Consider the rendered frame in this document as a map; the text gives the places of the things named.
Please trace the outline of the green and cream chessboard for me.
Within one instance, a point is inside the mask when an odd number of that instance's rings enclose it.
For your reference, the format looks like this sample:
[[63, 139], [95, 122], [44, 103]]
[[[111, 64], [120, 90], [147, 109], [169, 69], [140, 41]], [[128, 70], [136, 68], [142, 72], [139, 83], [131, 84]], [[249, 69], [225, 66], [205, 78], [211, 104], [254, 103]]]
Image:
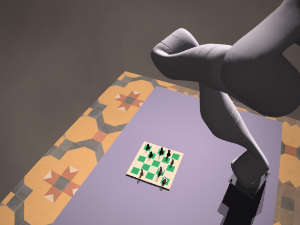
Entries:
[[[143, 143], [126, 174], [170, 190], [184, 154], [164, 147], [164, 153], [160, 154], [160, 146], [149, 143], [150, 149], [147, 149], [147, 143], [148, 142]], [[167, 156], [168, 150], [170, 150], [170, 156]], [[153, 157], [149, 156], [150, 151], [152, 151]], [[174, 164], [171, 164], [172, 158], [174, 159]], [[158, 172], [160, 165], [163, 166], [162, 170], [164, 172], [162, 174]], [[140, 175], [141, 168], [145, 173], [144, 175]], [[166, 183], [163, 182], [164, 176], [167, 177]]]

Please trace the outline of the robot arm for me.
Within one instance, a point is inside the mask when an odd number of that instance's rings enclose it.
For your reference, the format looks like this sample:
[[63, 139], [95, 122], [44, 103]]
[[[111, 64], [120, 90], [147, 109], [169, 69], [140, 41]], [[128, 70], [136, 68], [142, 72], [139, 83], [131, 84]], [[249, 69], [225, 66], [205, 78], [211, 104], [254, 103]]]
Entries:
[[200, 114], [212, 134], [247, 149], [231, 163], [243, 187], [256, 188], [269, 163], [228, 95], [267, 117], [295, 111], [300, 73], [282, 55], [294, 43], [300, 46], [300, 0], [284, 0], [233, 46], [199, 45], [180, 28], [151, 52], [165, 77], [199, 82]]

